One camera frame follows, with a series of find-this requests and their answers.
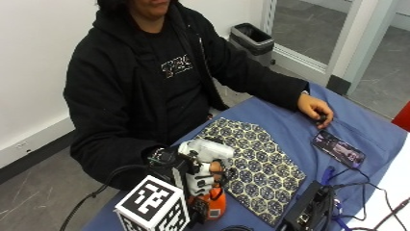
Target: phone screen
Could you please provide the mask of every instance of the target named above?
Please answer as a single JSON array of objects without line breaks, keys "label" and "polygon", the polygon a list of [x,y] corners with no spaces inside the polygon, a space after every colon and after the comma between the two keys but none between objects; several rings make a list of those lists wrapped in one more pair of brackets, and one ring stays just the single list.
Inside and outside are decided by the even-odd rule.
[{"label": "phone screen", "polygon": [[326,130],[322,130],[317,134],[311,140],[311,144],[347,167],[359,168],[365,154]]}]

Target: wire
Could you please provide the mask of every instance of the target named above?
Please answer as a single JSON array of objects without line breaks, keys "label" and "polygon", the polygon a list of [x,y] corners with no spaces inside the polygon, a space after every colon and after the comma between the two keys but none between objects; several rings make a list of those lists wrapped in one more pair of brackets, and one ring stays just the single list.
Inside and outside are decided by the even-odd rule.
[{"label": "wire", "polygon": [[[337,175],[341,175],[342,173],[345,173],[349,169],[345,169],[342,172],[339,172],[338,174],[333,175],[329,179],[334,178]],[[362,182],[362,183],[351,183],[351,184],[341,184],[341,185],[335,185],[333,186],[335,190],[338,189],[342,189],[345,187],[350,187],[350,186],[355,186],[355,185],[361,185],[361,188],[362,188],[362,194],[361,194],[361,203],[362,203],[362,212],[363,212],[363,218],[357,218],[355,216],[350,216],[350,215],[342,215],[341,217],[342,218],[354,218],[357,220],[361,220],[363,221],[366,219],[366,207],[365,207],[365,185],[370,185],[373,186],[377,190],[379,191],[383,191],[385,193],[385,199],[386,199],[386,203],[387,203],[387,206],[391,210],[391,212],[385,216],[385,218],[379,221],[379,223],[377,224],[377,226],[371,229],[371,228],[363,228],[363,227],[355,227],[355,228],[351,228],[351,230],[371,230],[371,231],[375,231],[377,228],[385,223],[385,221],[391,217],[394,216],[399,225],[402,226],[403,230],[407,231],[402,221],[399,220],[398,216],[397,216],[397,212],[407,205],[409,201],[410,201],[410,197],[403,200],[399,205],[393,208],[391,206],[391,203],[389,201],[389,195],[387,195],[387,191],[385,189],[381,189],[377,185],[374,185],[371,182],[370,182],[370,178],[369,176],[358,169],[358,168],[353,168],[353,170],[357,170],[359,172],[359,174],[366,178],[366,182]]]},{"label": "wire", "polygon": [[254,229],[245,225],[230,225],[225,227],[221,231],[254,231]]},{"label": "wire", "polygon": [[381,220],[381,222],[374,226],[374,230],[377,230],[378,227],[382,226],[382,224],[385,223],[385,221],[386,221],[391,216],[395,216],[397,221],[399,222],[402,228],[403,228],[405,230],[407,230],[406,227],[405,227],[405,225],[403,225],[403,223],[401,222],[401,220],[399,220],[398,217],[397,217],[397,213],[399,212],[399,210],[402,210],[402,209],[406,207],[406,205],[409,204],[409,200],[410,200],[410,197],[409,197],[407,199],[405,199],[405,200],[397,205],[397,207],[393,209],[393,212],[389,213],[389,214],[385,216],[385,218]]},{"label": "wire", "polygon": [[134,168],[141,168],[141,169],[146,169],[146,166],[141,166],[141,165],[129,165],[129,166],[122,166],[116,168],[112,173],[108,176],[108,179],[105,180],[105,183],[102,184],[102,186],[97,189],[97,191],[92,192],[76,205],[76,207],[73,208],[72,212],[69,213],[66,219],[64,220],[61,227],[60,227],[60,231],[64,231],[68,225],[69,220],[72,219],[73,215],[76,214],[77,210],[80,209],[81,205],[85,203],[85,201],[92,197],[94,198],[98,194],[101,194],[105,189],[109,186],[109,183],[112,182],[113,178],[117,176],[117,174],[120,174],[121,172],[126,171],[126,170],[132,170]]}]

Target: hoodie logo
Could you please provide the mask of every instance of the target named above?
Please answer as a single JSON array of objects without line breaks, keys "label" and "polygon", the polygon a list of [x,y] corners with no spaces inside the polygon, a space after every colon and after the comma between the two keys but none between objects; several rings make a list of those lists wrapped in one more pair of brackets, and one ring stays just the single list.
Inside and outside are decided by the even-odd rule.
[{"label": "hoodie logo", "polygon": [[188,58],[188,55],[184,55],[182,57],[168,61],[165,64],[161,65],[161,69],[165,72],[166,79],[192,69],[192,63]]}]

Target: black and white patterned fabric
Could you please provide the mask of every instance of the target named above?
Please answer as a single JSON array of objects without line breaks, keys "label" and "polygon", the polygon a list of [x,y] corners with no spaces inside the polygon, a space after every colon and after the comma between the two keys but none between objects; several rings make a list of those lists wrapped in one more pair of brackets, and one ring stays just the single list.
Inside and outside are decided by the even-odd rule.
[{"label": "black and white patterned fabric", "polygon": [[305,179],[270,135],[255,124],[217,119],[196,136],[218,138],[234,148],[226,191],[270,225],[275,226]]}]

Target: electronic device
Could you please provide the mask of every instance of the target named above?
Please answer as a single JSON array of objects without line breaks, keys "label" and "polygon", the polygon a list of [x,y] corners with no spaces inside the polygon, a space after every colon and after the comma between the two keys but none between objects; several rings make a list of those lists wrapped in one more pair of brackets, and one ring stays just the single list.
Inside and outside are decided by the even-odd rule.
[{"label": "electronic device", "polygon": [[333,199],[333,187],[313,181],[285,214],[277,230],[326,230],[333,212]]},{"label": "electronic device", "polygon": [[365,159],[365,154],[326,130],[319,131],[311,140],[311,144],[345,166],[349,168],[359,168]]}]

